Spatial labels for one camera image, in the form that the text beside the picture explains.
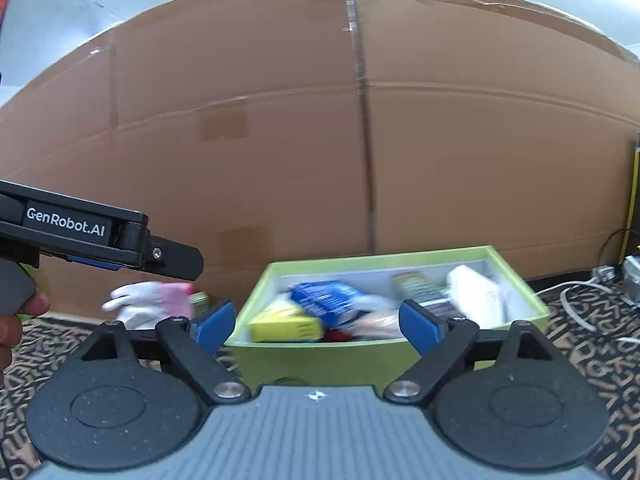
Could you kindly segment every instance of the yellow package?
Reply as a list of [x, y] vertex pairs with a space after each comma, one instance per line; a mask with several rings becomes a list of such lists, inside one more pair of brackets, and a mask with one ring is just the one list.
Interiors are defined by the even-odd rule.
[[323, 333], [320, 320], [305, 314], [288, 294], [279, 294], [249, 322], [254, 342], [318, 341]]

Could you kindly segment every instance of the black and yellow object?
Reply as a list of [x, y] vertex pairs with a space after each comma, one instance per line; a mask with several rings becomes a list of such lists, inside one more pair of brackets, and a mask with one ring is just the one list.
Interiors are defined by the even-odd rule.
[[640, 134], [636, 140], [636, 149], [634, 151], [633, 175], [631, 181], [631, 196], [629, 198], [629, 213], [626, 218], [627, 231], [620, 249], [620, 257], [618, 264], [621, 265], [625, 256], [630, 254], [638, 254], [640, 251], [640, 236], [631, 232], [640, 232], [640, 197], [638, 196], [638, 173], [640, 168]]

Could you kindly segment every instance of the gray handle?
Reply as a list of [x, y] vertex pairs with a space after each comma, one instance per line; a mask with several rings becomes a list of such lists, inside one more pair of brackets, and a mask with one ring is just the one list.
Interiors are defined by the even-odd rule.
[[20, 264], [0, 258], [0, 316], [16, 314], [36, 293], [36, 282]]

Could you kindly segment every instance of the green box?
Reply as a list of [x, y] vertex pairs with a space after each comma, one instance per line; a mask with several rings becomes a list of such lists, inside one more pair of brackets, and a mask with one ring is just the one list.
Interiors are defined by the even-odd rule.
[[543, 332], [549, 310], [529, 286], [491, 246], [406, 254], [385, 254], [334, 260], [278, 262], [269, 265], [236, 320], [226, 344], [238, 362], [242, 380], [256, 389], [260, 384], [348, 386], [373, 384], [379, 392], [419, 358], [405, 339], [347, 343], [254, 343], [248, 323], [273, 297], [304, 281], [343, 280], [369, 294], [393, 293], [390, 277], [402, 271], [421, 270], [433, 283], [444, 284], [446, 275], [465, 264], [500, 285], [510, 320], [527, 319]]

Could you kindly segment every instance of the screw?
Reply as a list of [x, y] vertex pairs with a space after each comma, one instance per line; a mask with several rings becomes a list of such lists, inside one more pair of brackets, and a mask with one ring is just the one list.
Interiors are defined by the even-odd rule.
[[391, 383], [389, 390], [395, 397], [415, 397], [420, 393], [420, 384], [413, 381], [396, 381]]
[[244, 386], [235, 381], [227, 381], [218, 384], [213, 388], [213, 392], [221, 399], [237, 399], [244, 394]]

